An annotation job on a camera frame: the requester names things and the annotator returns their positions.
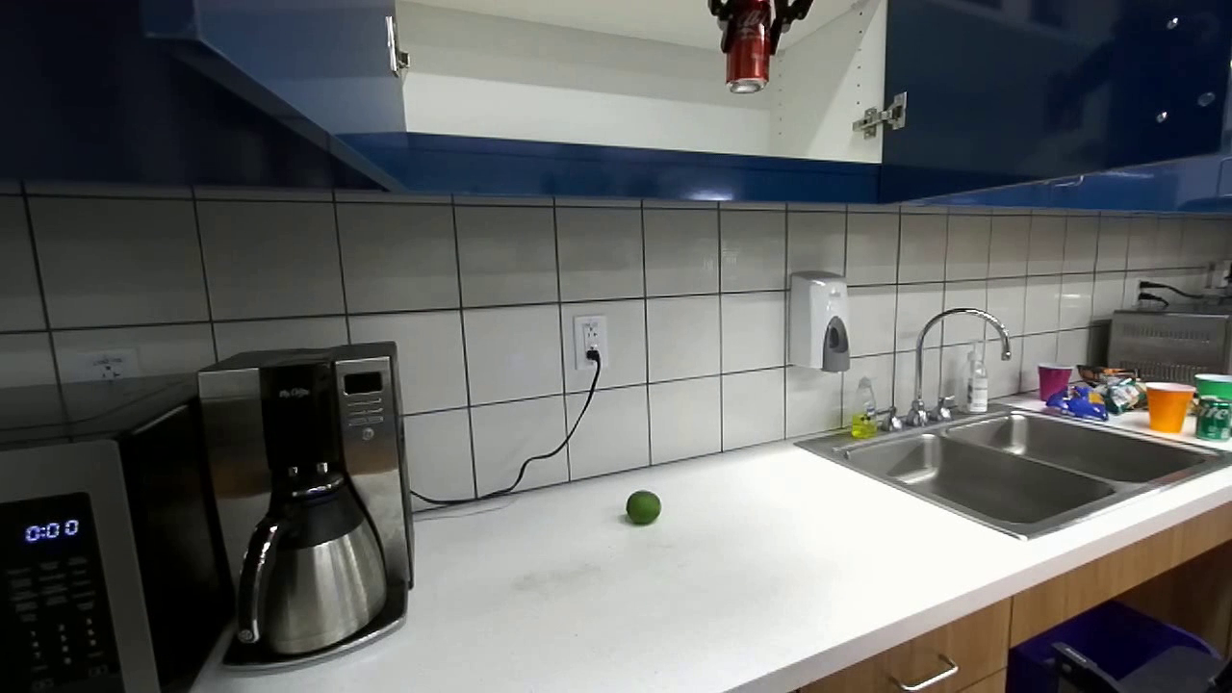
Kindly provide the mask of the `yellow dish soap bottle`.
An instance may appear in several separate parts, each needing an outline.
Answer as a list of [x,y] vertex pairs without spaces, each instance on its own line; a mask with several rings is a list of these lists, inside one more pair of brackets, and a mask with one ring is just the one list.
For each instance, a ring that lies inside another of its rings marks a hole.
[[875,384],[871,379],[859,379],[855,384],[855,411],[845,421],[845,438],[875,438],[877,436],[877,407],[875,407]]

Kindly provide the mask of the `green cup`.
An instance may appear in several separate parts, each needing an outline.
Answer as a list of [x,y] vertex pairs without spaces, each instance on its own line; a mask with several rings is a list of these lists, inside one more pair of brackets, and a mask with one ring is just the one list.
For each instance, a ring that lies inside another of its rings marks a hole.
[[1232,436],[1232,375],[1202,375],[1192,436],[1224,444]]

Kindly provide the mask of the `black coffee maker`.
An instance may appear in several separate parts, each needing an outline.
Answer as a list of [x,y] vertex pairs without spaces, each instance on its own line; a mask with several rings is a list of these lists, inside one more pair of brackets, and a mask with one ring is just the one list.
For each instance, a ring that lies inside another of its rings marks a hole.
[[234,585],[227,667],[360,648],[409,612],[413,518],[396,345],[250,349],[200,375]]

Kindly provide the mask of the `red soda can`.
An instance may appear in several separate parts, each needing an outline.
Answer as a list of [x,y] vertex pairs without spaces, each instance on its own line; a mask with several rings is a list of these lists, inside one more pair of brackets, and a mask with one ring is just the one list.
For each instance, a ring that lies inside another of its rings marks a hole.
[[719,4],[723,37],[719,49],[726,56],[726,90],[735,96],[752,96],[768,80],[768,0],[723,0]]

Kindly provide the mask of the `blue trash bin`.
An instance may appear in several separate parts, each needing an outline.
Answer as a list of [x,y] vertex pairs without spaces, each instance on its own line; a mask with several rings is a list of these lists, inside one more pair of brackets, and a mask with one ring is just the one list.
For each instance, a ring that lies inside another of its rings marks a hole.
[[1121,601],[1079,617],[1015,606],[1008,693],[1226,693],[1226,658]]

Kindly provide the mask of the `green lime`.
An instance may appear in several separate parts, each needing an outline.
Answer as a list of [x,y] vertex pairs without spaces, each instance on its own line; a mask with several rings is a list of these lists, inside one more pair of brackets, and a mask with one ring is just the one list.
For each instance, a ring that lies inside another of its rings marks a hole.
[[636,522],[636,527],[646,527],[663,516],[663,502],[650,491],[650,488],[636,488],[627,502],[623,502],[623,516]]

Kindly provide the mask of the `orange cup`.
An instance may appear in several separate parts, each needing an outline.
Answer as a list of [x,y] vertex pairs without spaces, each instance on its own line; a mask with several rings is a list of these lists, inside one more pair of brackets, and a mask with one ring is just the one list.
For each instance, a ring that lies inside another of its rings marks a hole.
[[1183,381],[1152,381],[1148,384],[1148,427],[1152,431],[1183,431],[1192,407],[1198,388]]

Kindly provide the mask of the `white soap dispenser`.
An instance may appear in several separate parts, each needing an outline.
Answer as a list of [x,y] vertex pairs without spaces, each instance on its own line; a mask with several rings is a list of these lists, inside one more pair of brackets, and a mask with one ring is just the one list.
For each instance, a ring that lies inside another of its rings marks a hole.
[[787,281],[787,361],[808,375],[841,375],[850,367],[841,277],[798,275]]

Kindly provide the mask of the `chrome faucet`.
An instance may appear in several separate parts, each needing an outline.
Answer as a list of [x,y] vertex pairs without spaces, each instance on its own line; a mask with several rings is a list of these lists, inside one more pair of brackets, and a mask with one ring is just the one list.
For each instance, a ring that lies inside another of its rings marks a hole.
[[926,427],[971,416],[971,384],[990,384],[981,345],[992,341],[995,358],[1011,358],[1011,336],[990,307],[938,307],[926,314],[911,341],[908,404],[875,411],[882,431]]

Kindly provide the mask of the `stainless steel sink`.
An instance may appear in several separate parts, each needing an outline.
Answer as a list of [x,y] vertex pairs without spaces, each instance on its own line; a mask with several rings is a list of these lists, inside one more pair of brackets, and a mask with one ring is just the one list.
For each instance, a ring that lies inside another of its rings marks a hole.
[[1211,447],[1029,411],[859,444],[808,438],[808,452],[1015,540],[1226,465]]

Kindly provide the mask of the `white wall outlet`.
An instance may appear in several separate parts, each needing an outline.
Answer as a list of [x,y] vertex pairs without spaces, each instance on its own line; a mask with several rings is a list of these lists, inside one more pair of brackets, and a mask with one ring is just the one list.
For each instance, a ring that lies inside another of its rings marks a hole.
[[572,318],[572,367],[587,370],[609,353],[609,318],[604,314],[576,314]]

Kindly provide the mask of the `blue cupboard door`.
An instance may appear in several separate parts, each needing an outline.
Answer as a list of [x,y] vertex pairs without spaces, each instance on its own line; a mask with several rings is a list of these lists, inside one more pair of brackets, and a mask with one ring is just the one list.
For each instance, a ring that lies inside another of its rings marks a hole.
[[889,0],[882,166],[1036,181],[1211,153],[1232,0]]
[[355,183],[393,187],[355,133],[402,128],[396,0],[141,0],[141,31],[319,148]]

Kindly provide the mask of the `clear soap bottle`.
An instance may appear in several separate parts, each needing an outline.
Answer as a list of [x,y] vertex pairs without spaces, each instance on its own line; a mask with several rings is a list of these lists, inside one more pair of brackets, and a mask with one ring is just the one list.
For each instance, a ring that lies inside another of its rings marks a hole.
[[990,375],[975,353],[965,353],[965,361],[971,361],[965,407],[971,411],[990,411]]

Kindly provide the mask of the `black microwave oven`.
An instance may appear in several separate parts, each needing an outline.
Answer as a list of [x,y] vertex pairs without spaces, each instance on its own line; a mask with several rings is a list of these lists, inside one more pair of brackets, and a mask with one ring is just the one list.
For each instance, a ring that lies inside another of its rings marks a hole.
[[188,693],[229,619],[188,379],[0,393],[0,693]]

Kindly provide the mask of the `wooden drawer front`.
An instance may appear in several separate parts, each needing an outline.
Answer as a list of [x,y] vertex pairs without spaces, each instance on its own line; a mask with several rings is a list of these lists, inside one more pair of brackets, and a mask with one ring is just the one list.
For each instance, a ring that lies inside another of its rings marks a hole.
[[990,606],[798,693],[999,693],[1008,610]]

